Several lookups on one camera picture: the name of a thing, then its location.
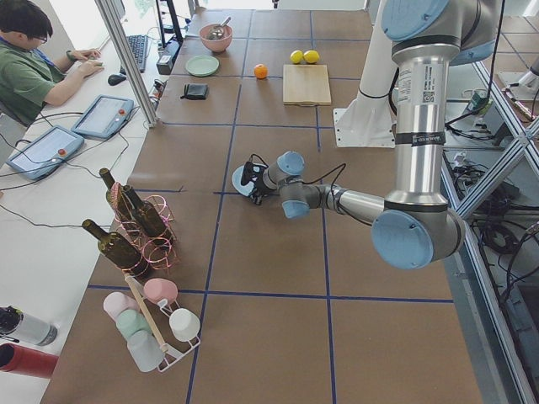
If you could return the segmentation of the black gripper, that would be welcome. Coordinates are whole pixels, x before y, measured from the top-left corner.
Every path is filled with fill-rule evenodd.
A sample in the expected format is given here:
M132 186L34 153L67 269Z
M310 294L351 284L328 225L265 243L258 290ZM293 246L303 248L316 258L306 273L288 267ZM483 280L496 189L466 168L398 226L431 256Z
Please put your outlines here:
M256 153L253 153L243 165L240 178L240 185L243 187L241 193L249 197L255 205L261 205L268 193L263 180L263 174L268 167L265 160Z

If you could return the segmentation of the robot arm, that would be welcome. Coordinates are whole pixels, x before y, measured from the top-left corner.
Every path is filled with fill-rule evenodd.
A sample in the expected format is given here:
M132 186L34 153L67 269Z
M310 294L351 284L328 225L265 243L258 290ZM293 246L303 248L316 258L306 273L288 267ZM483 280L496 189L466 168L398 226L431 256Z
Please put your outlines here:
M448 71L493 53L501 14L499 1L382 4L378 18L398 68L397 171L388 195L306 183L295 151L270 165L246 162L232 175L234 188L254 202L277 192L290 219L326 208L369 224L377 253L396 268L422 268L452 255L465 226L440 193Z

